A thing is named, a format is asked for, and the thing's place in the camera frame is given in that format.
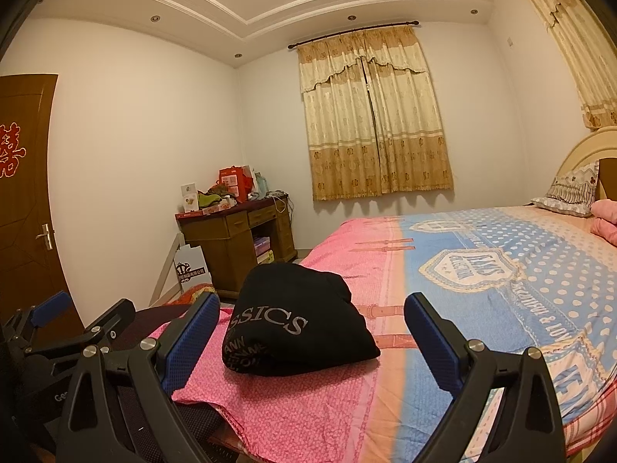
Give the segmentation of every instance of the curtain rod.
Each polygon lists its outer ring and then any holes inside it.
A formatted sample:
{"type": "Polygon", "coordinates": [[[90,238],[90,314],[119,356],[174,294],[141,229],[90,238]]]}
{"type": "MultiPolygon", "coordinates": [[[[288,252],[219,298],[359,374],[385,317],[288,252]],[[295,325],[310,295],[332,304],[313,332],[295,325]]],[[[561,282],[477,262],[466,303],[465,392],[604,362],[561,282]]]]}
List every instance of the curtain rod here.
{"type": "Polygon", "coordinates": [[[324,38],[330,38],[331,36],[337,36],[337,35],[340,35],[340,34],[352,33],[354,31],[362,31],[363,29],[376,29],[377,27],[403,26],[404,24],[407,24],[408,26],[418,26],[418,24],[420,24],[420,23],[418,21],[394,22],[394,24],[380,24],[379,26],[357,27],[356,29],[350,29],[350,30],[347,30],[347,31],[341,31],[339,33],[326,34],[326,35],[320,36],[318,38],[312,38],[310,40],[304,40],[303,42],[299,42],[297,44],[288,45],[287,48],[289,50],[291,50],[291,49],[295,49],[296,47],[298,47],[300,45],[309,44],[311,42],[316,42],[317,40],[323,40],[324,38]]]}

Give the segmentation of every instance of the window curtain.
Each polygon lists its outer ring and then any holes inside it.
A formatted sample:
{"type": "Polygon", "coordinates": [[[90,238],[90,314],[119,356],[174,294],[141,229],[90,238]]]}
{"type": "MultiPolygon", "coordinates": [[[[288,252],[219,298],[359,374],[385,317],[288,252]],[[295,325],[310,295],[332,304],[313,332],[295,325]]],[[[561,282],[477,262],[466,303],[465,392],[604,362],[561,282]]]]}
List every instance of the window curtain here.
{"type": "Polygon", "coordinates": [[[584,0],[531,0],[553,35],[592,131],[617,125],[617,50],[584,0]]]}
{"type": "Polygon", "coordinates": [[[315,200],[452,188],[433,85],[410,27],[312,42],[298,59],[315,200]]]}

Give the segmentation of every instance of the patterned pillow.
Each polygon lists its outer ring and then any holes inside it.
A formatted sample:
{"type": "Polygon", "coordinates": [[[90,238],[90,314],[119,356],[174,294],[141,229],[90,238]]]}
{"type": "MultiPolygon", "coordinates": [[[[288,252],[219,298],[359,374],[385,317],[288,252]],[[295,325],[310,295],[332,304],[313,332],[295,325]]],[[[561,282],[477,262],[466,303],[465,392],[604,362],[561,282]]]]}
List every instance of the patterned pillow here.
{"type": "Polygon", "coordinates": [[[595,200],[600,162],[585,165],[563,176],[557,176],[545,197],[534,198],[534,205],[559,214],[578,217],[591,216],[595,200]]]}

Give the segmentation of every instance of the red bag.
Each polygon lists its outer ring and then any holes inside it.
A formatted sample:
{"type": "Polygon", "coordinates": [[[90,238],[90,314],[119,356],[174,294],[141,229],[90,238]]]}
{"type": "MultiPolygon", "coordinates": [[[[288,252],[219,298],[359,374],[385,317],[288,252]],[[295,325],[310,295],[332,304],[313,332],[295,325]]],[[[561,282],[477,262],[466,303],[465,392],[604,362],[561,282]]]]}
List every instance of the red bag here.
{"type": "Polygon", "coordinates": [[[246,202],[253,189],[253,178],[246,176],[242,167],[229,167],[218,171],[218,182],[227,185],[238,202],[246,202]]]}

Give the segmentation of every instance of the door handle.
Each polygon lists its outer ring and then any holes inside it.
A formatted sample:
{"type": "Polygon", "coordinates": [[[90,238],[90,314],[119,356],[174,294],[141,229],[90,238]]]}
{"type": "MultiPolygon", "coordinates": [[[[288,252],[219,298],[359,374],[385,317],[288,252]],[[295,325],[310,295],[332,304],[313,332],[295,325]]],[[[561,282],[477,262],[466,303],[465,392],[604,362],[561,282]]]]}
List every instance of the door handle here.
{"type": "Polygon", "coordinates": [[[41,235],[36,235],[35,236],[35,240],[39,239],[39,238],[44,238],[45,239],[45,247],[47,247],[47,250],[54,250],[54,246],[51,243],[51,230],[49,229],[49,225],[47,223],[45,223],[42,226],[42,233],[41,235]]]}

